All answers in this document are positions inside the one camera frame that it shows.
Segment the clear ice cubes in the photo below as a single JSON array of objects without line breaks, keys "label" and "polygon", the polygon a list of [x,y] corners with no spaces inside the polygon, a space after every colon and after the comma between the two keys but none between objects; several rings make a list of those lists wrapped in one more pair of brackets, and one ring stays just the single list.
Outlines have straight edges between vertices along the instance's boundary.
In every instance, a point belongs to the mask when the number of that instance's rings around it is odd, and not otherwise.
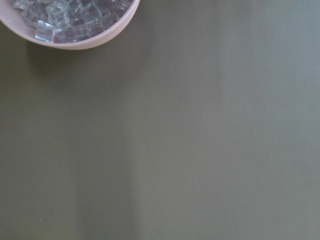
[{"label": "clear ice cubes", "polygon": [[10,0],[36,40],[69,44],[93,38],[114,25],[132,0]]}]

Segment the pink bowl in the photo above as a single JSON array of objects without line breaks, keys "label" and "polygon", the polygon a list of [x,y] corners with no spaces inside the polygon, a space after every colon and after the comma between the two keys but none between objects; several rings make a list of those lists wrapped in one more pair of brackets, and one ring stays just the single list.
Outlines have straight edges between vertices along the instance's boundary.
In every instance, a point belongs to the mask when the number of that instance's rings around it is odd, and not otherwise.
[{"label": "pink bowl", "polygon": [[0,21],[10,29],[11,32],[29,42],[62,50],[86,50],[101,46],[119,35],[132,20],[139,4],[139,0],[133,0],[124,15],[109,29],[92,38],[74,43],[49,43],[35,39],[35,30],[25,25],[18,11],[12,8],[8,0],[2,0],[0,2]]}]

